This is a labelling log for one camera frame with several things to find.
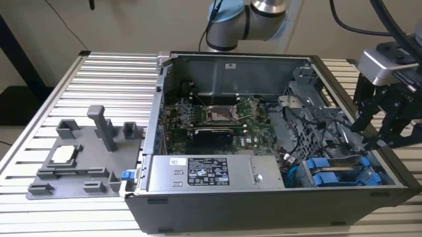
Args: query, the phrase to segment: blue latch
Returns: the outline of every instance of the blue latch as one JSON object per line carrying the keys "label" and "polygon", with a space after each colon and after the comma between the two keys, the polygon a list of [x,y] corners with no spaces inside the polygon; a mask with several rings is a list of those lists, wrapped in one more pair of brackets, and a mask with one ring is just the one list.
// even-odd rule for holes
{"label": "blue latch", "polygon": [[308,160],[308,165],[310,169],[321,168],[321,167],[332,167],[328,158],[310,158]]}
{"label": "blue latch", "polygon": [[122,180],[135,181],[135,171],[123,171],[122,172]]}

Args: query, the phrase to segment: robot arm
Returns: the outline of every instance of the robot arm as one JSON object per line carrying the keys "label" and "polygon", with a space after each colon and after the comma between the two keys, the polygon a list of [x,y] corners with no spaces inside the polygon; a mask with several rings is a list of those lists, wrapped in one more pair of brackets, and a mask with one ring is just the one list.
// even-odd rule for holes
{"label": "robot arm", "polygon": [[239,40],[269,40],[281,35],[286,25],[285,0],[243,0],[219,2],[218,12],[213,15],[210,7],[209,36],[211,51],[233,51]]}
{"label": "robot arm", "polygon": [[[354,96],[358,118],[353,131],[364,131],[380,111],[386,114],[377,136],[368,139],[368,150],[385,145],[398,148],[422,143],[422,124],[418,123],[422,119],[422,21],[417,33],[406,36],[382,1],[370,2],[389,30],[384,34],[397,41],[365,50],[360,60],[361,76]],[[206,39],[211,51],[234,50],[239,40],[269,40],[281,36],[288,24],[284,0],[253,0],[250,5],[243,5],[242,0],[226,0],[217,6],[214,11],[210,7],[209,13]],[[416,123],[412,135],[404,137],[401,133],[412,122]]]}

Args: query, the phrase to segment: sticker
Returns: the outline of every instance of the sticker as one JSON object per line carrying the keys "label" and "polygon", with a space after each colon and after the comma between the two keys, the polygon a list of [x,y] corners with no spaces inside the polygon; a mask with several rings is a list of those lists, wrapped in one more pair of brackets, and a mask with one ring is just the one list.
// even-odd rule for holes
{"label": "sticker", "polygon": [[296,162],[296,158],[294,158],[294,157],[290,157],[290,158],[288,159],[288,161],[289,161],[290,163],[293,163],[293,162]]}
{"label": "sticker", "polygon": [[170,158],[170,165],[186,165],[186,158]]}
{"label": "sticker", "polygon": [[230,185],[227,158],[189,158],[191,186]]}
{"label": "sticker", "polygon": [[237,69],[235,63],[226,63],[226,69]]}

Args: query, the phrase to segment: wire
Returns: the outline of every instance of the wire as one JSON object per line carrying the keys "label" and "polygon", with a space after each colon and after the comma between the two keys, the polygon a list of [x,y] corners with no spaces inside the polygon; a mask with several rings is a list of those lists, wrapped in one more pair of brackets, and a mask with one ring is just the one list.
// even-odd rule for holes
{"label": "wire", "polygon": [[322,131],[322,135],[321,135],[321,139],[320,139],[320,145],[321,145],[321,149],[326,152],[326,154],[329,155],[330,158],[333,158],[330,152],[328,151],[326,147],[322,145],[322,142],[324,142],[324,137],[325,137],[325,133],[328,132],[328,129],[330,127],[330,124],[333,123],[334,121],[332,120],[329,122],[329,124],[326,125],[324,131]]}
{"label": "wire", "polygon": [[320,154],[320,152],[324,151],[324,149],[329,148],[329,147],[333,147],[333,146],[341,146],[342,144],[338,144],[338,143],[333,143],[333,144],[329,144],[329,145],[325,145],[324,147],[321,147],[318,150],[314,151],[314,153],[312,154],[312,156],[317,156]]}
{"label": "wire", "polygon": [[318,119],[318,118],[329,119],[329,120],[332,120],[332,121],[334,121],[334,122],[338,122],[338,123],[340,123],[341,125],[344,125],[346,128],[352,129],[352,125],[349,125],[345,121],[340,120],[340,119],[337,119],[337,118],[334,118],[334,117],[322,115],[322,116],[318,116],[318,117],[316,117],[316,118],[317,118],[317,119]]}
{"label": "wire", "polygon": [[221,2],[218,3],[218,6],[215,7],[215,5],[217,5],[217,0],[214,0],[213,11],[211,11],[211,14],[210,14],[210,19],[209,19],[207,27],[206,27],[206,30],[205,30],[205,32],[203,32],[203,35],[201,36],[201,40],[199,40],[199,44],[198,44],[198,51],[199,51],[199,52],[201,52],[201,45],[202,45],[202,43],[203,43],[205,36],[206,36],[206,35],[209,36],[209,30],[210,30],[211,25],[213,25],[213,20],[214,20],[215,17],[217,17],[217,14],[218,14],[218,11],[219,11],[219,7],[222,6],[222,3],[223,3],[223,0],[221,0]]}
{"label": "wire", "polygon": [[0,143],[6,144],[8,146],[12,146],[12,144],[10,144],[8,142],[0,141]]}
{"label": "wire", "polygon": [[313,122],[313,121],[309,121],[308,119],[305,119],[304,117],[301,117],[300,115],[296,114],[296,112],[293,112],[292,108],[289,106],[285,106],[284,108],[286,108],[292,114],[292,116],[301,120],[304,123],[306,124],[312,124],[312,125],[320,125],[321,123],[320,122]]}
{"label": "wire", "polygon": [[353,27],[348,26],[348,25],[341,21],[341,19],[338,18],[337,10],[336,10],[336,5],[334,5],[334,0],[330,0],[330,8],[332,8],[333,18],[334,18],[337,24],[338,24],[342,28],[345,28],[348,31],[352,31],[352,32],[356,32],[356,33],[360,33],[360,34],[364,34],[364,35],[369,35],[369,36],[392,36],[390,33],[388,33],[388,32],[366,31],[366,30],[361,30],[361,29],[357,29],[357,28],[353,28]]}
{"label": "wire", "polygon": [[405,32],[401,27],[397,25],[390,12],[382,2],[382,0],[370,0],[370,4],[376,10],[378,18],[394,37],[396,41],[404,48],[404,50],[412,55],[420,66],[422,67],[422,53],[418,51],[416,45],[410,42]]}
{"label": "wire", "polygon": [[198,100],[201,101],[201,103],[205,105],[205,106],[207,106],[206,104],[205,104],[205,102],[203,102],[203,100],[199,98],[199,96],[193,92],[193,94],[195,95],[195,97],[198,98]]}
{"label": "wire", "polygon": [[79,37],[77,36],[77,34],[74,33],[74,31],[71,30],[71,28],[67,26],[67,23],[65,21],[65,19],[62,18],[60,14],[58,13],[58,11],[55,10],[54,6],[51,5],[51,3],[48,2],[48,0],[44,0],[46,3],[48,4],[48,6],[51,6],[54,12],[56,13],[58,17],[60,18],[66,28],[69,29],[69,31],[73,33],[73,35],[75,36],[75,38],[79,40],[79,42],[82,43],[82,45],[85,46],[86,50],[89,50],[89,47],[86,46],[86,44],[82,42],[82,40],[79,39]]}

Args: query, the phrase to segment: beige wall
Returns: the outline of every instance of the beige wall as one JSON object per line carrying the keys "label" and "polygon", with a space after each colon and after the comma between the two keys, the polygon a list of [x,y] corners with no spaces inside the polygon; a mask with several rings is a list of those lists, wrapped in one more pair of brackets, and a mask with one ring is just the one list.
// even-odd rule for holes
{"label": "beige wall", "polygon": [[[87,0],[50,2],[90,50],[157,53],[159,50],[197,50],[211,0],[97,0],[95,11],[90,10]],[[336,2],[348,24],[384,30],[368,0]],[[413,31],[422,17],[422,0],[386,0],[386,3],[401,26]],[[54,85],[83,49],[79,41],[43,0],[0,0],[0,14],[40,76]],[[365,47],[385,40],[388,38],[361,36],[340,28],[328,0],[305,0],[288,53],[357,58]],[[278,41],[245,41],[238,51],[280,53],[277,49]],[[6,71],[3,61],[0,70]]]}
{"label": "beige wall", "polygon": [[[158,53],[198,50],[211,0],[50,0],[90,50]],[[0,0],[0,14],[40,76],[55,84],[79,51],[79,41],[43,0]],[[243,42],[242,52],[273,52],[277,42]]]}
{"label": "beige wall", "polygon": [[[422,0],[384,2],[404,31],[413,33],[418,20],[422,20]],[[386,31],[369,0],[337,0],[336,7],[338,16],[348,25]],[[365,48],[376,47],[378,43],[390,40],[393,39],[388,37],[365,36],[346,31],[333,19],[329,0],[306,0],[288,53],[358,59]]]}

